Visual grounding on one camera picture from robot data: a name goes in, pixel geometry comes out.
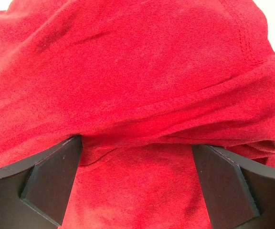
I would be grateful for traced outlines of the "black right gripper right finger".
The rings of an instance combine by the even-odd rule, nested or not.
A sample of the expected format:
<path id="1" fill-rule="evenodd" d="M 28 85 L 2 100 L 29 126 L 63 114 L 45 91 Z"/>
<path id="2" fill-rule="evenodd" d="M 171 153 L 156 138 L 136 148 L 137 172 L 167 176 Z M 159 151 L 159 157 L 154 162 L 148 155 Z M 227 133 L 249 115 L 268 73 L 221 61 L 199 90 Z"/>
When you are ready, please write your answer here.
<path id="1" fill-rule="evenodd" d="M 275 229 L 275 168 L 217 146 L 192 153 L 212 228 Z"/>

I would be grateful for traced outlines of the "dark red t shirt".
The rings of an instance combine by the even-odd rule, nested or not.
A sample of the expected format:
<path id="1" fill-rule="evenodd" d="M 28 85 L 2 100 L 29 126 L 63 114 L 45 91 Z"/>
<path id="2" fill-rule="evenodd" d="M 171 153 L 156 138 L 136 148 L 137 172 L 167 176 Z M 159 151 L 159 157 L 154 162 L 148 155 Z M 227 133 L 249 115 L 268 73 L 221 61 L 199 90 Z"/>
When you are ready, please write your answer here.
<path id="1" fill-rule="evenodd" d="M 275 52 L 251 0 L 14 0 L 0 167 L 80 135 L 64 229 L 208 229 L 191 145 L 275 168 Z"/>

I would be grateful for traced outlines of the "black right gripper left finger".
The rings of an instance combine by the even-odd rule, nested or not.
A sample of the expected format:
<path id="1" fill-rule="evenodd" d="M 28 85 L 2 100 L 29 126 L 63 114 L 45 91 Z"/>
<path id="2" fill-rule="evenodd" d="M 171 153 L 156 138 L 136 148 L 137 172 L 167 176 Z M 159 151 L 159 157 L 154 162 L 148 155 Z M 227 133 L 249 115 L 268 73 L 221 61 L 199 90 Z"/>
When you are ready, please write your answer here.
<path id="1" fill-rule="evenodd" d="M 57 229 L 82 153 L 80 136 L 0 168 L 0 229 Z"/>

